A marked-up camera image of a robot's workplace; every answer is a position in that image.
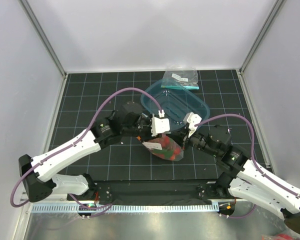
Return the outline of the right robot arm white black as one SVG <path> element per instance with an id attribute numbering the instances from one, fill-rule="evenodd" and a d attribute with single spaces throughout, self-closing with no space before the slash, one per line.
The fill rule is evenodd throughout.
<path id="1" fill-rule="evenodd" d="M 214 185 L 220 198 L 231 195 L 247 200 L 273 213 L 300 235 L 300 188 L 254 162 L 244 148 L 232 145 L 227 128 L 215 125 L 205 132 L 182 127 L 171 136 L 180 146 L 192 147 L 215 158 L 222 169 Z"/>

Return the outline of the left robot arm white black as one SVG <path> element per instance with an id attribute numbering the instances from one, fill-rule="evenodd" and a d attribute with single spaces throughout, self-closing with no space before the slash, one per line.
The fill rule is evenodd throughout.
<path id="1" fill-rule="evenodd" d="M 143 116 L 140 104 L 125 103 L 106 117 L 94 117 L 86 129 L 62 145 L 34 157 L 22 155 L 18 159 L 18 183 L 24 186 L 30 203 L 42 201 L 57 192 L 91 200 L 96 195 L 96 187 L 89 174 L 63 175 L 59 172 L 88 155 L 119 143 L 123 137 L 151 139 L 169 129 L 163 109 L 157 114 Z"/>

